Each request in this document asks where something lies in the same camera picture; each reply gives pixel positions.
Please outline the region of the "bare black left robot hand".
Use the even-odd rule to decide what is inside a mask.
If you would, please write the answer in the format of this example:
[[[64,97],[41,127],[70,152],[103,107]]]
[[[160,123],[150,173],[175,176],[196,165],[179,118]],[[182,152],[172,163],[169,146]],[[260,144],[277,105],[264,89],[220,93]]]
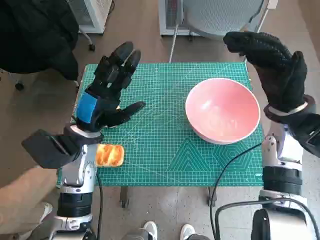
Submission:
[[[128,122],[146,103],[137,101],[120,108],[121,91],[132,81],[141,59],[131,41],[118,46],[110,56],[102,56],[94,71],[93,82],[85,89],[76,107],[76,125],[87,132],[99,132]]]

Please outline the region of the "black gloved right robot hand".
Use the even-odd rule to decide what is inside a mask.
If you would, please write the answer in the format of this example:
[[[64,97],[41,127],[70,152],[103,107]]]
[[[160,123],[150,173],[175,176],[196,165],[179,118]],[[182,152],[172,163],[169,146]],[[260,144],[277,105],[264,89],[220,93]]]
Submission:
[[[223,41],[231,53],[246,57],[258,74],[268,103],[288,113],[305,103],[308,68],[304,54],[289,49],[276,36],[265,32],[228,32]]]

